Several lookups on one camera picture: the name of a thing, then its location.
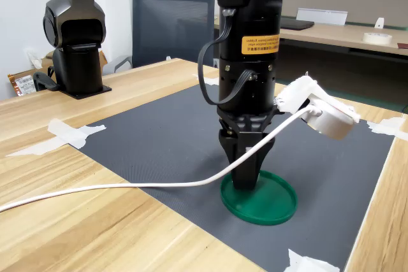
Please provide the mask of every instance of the chair armrest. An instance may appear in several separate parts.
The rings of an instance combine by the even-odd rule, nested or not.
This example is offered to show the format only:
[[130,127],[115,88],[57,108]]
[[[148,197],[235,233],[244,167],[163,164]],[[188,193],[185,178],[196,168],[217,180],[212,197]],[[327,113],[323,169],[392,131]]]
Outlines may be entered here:
[[120,68],[123,64],[126,62],[129,62],[131,68],[132,68],[132,57],[123,55],[121,57],[117,57],[114,59],[112,62],[109,62],[105,66],[103,66],[102,69],[102,75],[110,75],[111,73],[115,73],[118,68]]

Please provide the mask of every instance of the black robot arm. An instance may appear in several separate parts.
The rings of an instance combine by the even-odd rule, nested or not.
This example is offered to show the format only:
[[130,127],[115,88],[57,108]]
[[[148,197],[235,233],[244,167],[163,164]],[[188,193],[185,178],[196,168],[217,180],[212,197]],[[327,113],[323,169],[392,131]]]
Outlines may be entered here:
[[[95,0],[50,0],[43,27],[48,42],[56,48],[53,62],[58,89],[77,99],[110,90],[102,85],[98,55],[106,34],[105,14]],[[35,76],[34,80],[46,85],[47,78]]]
[[[265,137],[265,128],[280,113],[273,103],[273,93],[282,0],[217,1],[220,28],[229,29],[227,37],[219,42],[219,141],[231,163]],[[242,83],[247,71],[251,76]],[[206,96],[203,78],[200,86]],[[255,187],[263,159],[274,141],[232,171],[235,188]]]

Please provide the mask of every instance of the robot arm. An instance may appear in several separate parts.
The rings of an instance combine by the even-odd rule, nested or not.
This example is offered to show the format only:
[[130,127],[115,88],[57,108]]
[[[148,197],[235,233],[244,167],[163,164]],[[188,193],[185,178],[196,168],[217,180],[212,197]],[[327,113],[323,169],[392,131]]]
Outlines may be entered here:
[[[98,55],[106,34],[105,14],[95,0],[50,0],[43,27],[48,42],[56,48],[55,87],[76,99],[110,90],[102,85]],[[39,74],[34,83],[51,89],[53,81],[48,78],[47,83],[47,75]]]
[[[271,119],[282,111],[294,113],[307,103],[323,112],[304,114],[303,120],[319,132],[341,139],[357,123],[355,112],[330,97],[310,77],[293,82],[276,101],[275,60],[279,49],[282,0],[217,0],[220,6],[219,103],[222,129],[219,141],[230,163],[261,141]],[[200,86],[208,102],[205,85]],[[236,189],[255,188],[263,159],[275,139],[232,171]]]

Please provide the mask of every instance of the black mouse pad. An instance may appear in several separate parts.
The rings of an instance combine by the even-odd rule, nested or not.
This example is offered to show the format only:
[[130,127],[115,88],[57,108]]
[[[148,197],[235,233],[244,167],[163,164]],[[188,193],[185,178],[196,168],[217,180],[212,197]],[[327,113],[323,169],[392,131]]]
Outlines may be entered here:
[[[208,86],[213,97],[218,86]],[[289,115],[277,115],[267,131]],[[191,182],[228,165],[215,106],[198,86],[100,120],[80,149],[132,183]],[[262,169],[296,190],[298,209],[281,225],[240,220],[221,202],[221,179],[201,187],[144,189],[268,271],[289,266],[288,249],[343,270],[390,150],[392,136],[361,121],[342,141],[296,120],[276,137]]]

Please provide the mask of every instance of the yellow warning label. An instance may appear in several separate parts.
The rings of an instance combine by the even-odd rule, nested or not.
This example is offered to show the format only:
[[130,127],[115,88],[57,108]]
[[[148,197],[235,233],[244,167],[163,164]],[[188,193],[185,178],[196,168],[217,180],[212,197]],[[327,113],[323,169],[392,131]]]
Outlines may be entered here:
[[278,52],[279,34],[264,36],[244,36],[242,54],[272,54]]

